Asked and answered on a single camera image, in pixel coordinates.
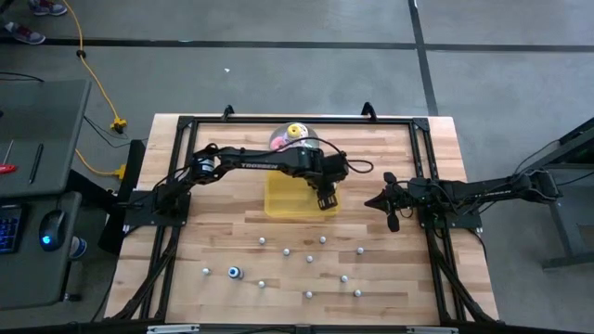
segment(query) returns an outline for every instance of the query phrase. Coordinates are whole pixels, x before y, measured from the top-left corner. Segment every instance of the yellow plastic container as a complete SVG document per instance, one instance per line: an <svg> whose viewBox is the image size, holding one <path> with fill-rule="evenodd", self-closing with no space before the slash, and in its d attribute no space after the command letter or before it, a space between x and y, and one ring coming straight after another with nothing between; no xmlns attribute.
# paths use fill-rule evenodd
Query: yellow plastic container
<svg viewBox="0 0 594 334"><path fill-rule="evenodd" d="M322 211L317 206L316 191L302 178L281 172L268 172L265 183L265 212L275 218L331 217L341 209L341 198L336 189L338 205Z"/></svg>

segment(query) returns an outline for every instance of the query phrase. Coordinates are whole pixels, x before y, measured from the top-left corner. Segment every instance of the yellow cable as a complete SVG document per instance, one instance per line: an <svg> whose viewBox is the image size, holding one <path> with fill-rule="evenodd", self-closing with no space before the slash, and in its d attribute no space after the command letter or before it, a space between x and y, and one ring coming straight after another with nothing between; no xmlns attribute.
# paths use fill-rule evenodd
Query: yellow cable
<svg viewBox="0 0 594 334"><path fill-rule="evenodd" d="M64 5L66 5L66 8L71 12L72 17L74 18L74 23L76 23L76 29L78 30L79 50L83 51L83 29L81 29L81 24L79 23L78 18L76 17L76 13L74 13L74 10L72 10L72 7L68 4L68 1L63 1ZM105 100L108 101L111 111L113 111L113 116L115 116L115 121L120 121L120 116L118 115L118 112L115 110L115 107L113 107L113 103L111 103L108 94L105 93L105 89L103 89L103 84L101 84L101 81L97 78L93 70L91 70L91 67L86 63L86 61L84 61L83 55L80 55L79 58L81 59L83 65L86 67L89 73L91 73L93 79L95 79L95 82L97 83L97 86L99 86L99 90L101 91L101 95L103 95L103 97L105 97Z"/></svg>
<svg viewBox="0 0 594 334"><path fill-rule="evenodd" d="M86 162L86 160L83 158L83 155L81 154L81 151L77 149L74 150L76 152L76 154L78 155L78 157L81 159L81 162L83 163L84 166L86 166L86 168L89 169L89 171L100 175L100 176L114 176L115 172L101 172L96 170L95 168L91 167L91 165L88 164L88 162Z"/></svg>

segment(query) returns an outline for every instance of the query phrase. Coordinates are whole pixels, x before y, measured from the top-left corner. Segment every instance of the computer mouse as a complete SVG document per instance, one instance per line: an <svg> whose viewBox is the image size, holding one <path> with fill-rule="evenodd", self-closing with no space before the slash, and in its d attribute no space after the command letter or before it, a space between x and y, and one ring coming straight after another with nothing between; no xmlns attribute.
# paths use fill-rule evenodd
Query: computer mouse
<svg viewBox="0 0 594 334"><path fill-rule="evenodd" d="M39 224L39 243L44 251L55 251L64 243L66 213L54 210L45 214Z"/></svg>

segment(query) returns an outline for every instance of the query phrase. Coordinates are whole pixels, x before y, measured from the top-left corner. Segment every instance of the keyboard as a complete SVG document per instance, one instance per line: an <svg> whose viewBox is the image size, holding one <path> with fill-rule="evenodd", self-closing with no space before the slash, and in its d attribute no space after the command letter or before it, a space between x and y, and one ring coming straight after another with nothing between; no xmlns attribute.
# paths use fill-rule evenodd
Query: keyboard
<svg viewBox="0 0 594 334"><path fill-rule="evenodd" d="M22 204L0 206L0 254L19 248L25 209Z"/></svg>

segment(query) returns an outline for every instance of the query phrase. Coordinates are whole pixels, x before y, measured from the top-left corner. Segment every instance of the red object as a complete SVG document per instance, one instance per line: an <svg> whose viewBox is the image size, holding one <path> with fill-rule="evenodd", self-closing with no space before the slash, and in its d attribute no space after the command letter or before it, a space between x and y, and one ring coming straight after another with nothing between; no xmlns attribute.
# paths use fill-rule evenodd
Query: red object
<svg viewBox="0 0 594 334"><path fill-rule="evenodd" d="M0 174L13 173L15 171L17 171L17 166L15 165L0 164Z"/></svg>

